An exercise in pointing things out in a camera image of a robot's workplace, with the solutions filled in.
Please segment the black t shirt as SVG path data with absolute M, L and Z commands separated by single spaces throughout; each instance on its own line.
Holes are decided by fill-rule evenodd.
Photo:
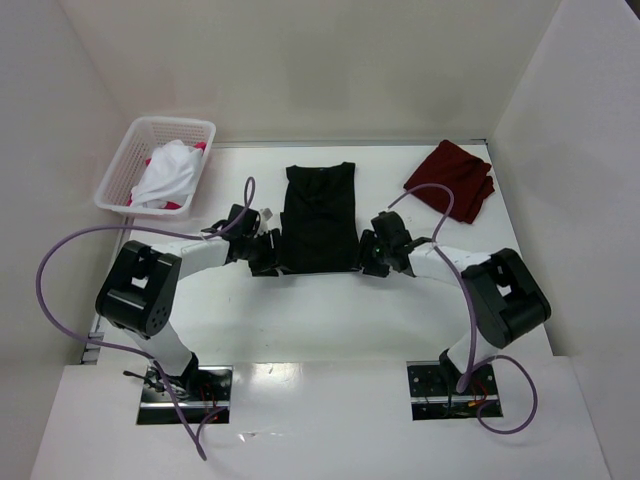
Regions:
M 355 165 L 290 166 L 279 263 L 288 274 L 354 269 L 359 247 L 355 222 Z

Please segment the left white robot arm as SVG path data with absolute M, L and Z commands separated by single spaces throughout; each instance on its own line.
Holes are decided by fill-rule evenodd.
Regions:
M 178 283 L 196 273 L 245 261 L 254 276 L 276 276 L 280 231 L 269 230 L 272 213 L 240 205 L 196 240 L 161 245 L 128 241 L 96 299 L 97 313 L 125 331 L 163 370 L 172 385 L 193 393 L 209 383 L 197 355 L 170 323 Z

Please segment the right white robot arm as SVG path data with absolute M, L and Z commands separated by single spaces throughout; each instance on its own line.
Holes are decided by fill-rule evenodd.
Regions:
M 395 271 L 411 278 L 458 287 L 470 317 L 468 332 L 444 352 L 467 388 L 473 372 L 551 317 L 551 305 L 520 254 L 469 252 L 440 244 L 437 236 L 414 238 L 395 212 L 383 211 L 363 232 L 356 268 L 385 278 Z

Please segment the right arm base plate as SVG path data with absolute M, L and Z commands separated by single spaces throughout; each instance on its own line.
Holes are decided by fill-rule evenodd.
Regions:
M 476 371 L 463 393 L 455 390 L 456 380 L 436 361 L 406 365 L 412 418 L 419 420 L 461 420 L 482 416 L 503 416 L 497 383 L 491 365 Z

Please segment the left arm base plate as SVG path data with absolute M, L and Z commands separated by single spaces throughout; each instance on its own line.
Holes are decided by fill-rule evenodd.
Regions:
M 204 381 L 193 391 L 187 391 L 177 385 L 172 386 L 185 419 L 190 425 L 198 425 L 216 411 L 208 422 L 228 424 L 233 368 L 201 366 L 199 372 Z M 155 367 L 148 367 L 144 375 L 136 424 L 149 426 L 179 423 L 180 418 L 160 374 Z

